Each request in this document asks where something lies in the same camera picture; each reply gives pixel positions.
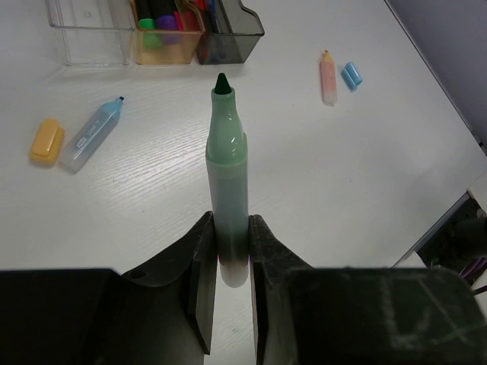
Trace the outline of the green glue tube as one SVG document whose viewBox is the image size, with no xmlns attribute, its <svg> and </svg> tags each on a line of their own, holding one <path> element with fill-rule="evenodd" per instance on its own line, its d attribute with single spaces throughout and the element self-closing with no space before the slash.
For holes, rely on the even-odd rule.
<svg viewBox="0 0 487 365">
<path fill-rule="evenodd" d="M 215 237 L 222 279 L 237 288 L 249 272 L 247 135 L 237 112 L 235 90 L 224 73 L 218 75 L 211 97 L 205 162 Z"/>
</svg>

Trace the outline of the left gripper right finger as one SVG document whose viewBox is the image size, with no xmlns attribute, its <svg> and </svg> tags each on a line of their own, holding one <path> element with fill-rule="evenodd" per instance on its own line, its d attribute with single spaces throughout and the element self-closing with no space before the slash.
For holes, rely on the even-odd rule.
<svg viewBox="0 0 487 365">
<path fill-rule="evenodd" d="M 484 364 L 486 320 L 446 269 L 313 268 L 249 222 L 259 364 Z"/>
</svg>

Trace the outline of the pink highlighter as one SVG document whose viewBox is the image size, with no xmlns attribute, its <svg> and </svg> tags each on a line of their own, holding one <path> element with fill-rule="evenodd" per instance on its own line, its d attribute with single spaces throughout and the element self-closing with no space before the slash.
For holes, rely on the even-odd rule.
<svg viewBox="0 0 487 365">
<path fill-rule="evenodd" d="M 192 1 L 175 0 L 178 29 L 183 32 L 199 32 L 201 30 L 198 14 Z"/>
</svg>

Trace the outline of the red gel pen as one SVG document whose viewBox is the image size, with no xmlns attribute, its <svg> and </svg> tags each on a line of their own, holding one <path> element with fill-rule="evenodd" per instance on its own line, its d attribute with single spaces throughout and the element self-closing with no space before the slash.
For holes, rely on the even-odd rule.
<svg viewBox="0 0 487 365">
<path fill-rule="evenodd" d="M 199 9 L 202 14 L 210 14 L 212 4 L 210 0 L 193 0 L 193 4 Z"/>
</svg>

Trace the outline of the blue gel pen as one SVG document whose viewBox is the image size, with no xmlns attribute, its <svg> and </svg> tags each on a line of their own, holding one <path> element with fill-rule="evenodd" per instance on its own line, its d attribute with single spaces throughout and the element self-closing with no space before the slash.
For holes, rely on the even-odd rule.
<svg viewBox="0 0 487 365">
<path fill-rule="evenodd" d="M 212 32 L 219 34 L 220 29 L 216 17 L 216 0 L 205 0 L 205 8 L 210 20 Z"/>
</svg>

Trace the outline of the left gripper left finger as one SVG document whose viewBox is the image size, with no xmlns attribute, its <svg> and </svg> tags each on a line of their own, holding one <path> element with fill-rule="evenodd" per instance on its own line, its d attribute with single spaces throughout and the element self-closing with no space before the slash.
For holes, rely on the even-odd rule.
<svg viewBox="0 0 487 365">
<path fill-rule="evenodd" d="M 215 284 L 210 212 L 124 274 L 2 271 L 1 362 L 201 364 L 211 349 Z"/>
</svg>

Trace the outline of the purple highlighter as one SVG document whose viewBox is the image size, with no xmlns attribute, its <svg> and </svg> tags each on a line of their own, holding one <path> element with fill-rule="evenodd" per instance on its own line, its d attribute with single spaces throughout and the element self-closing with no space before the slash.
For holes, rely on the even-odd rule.
<svg viewBox="0 0 487 365">
<path fill-rule="evenodd" d="M 157 29 L 178 31 L 174 1 L 151 0 L 150 2 Z M 180 42 L 180 35 L 175 33 L 162 33 L 161 41 L 165 45 L 176 45 Z"/>
</svg>

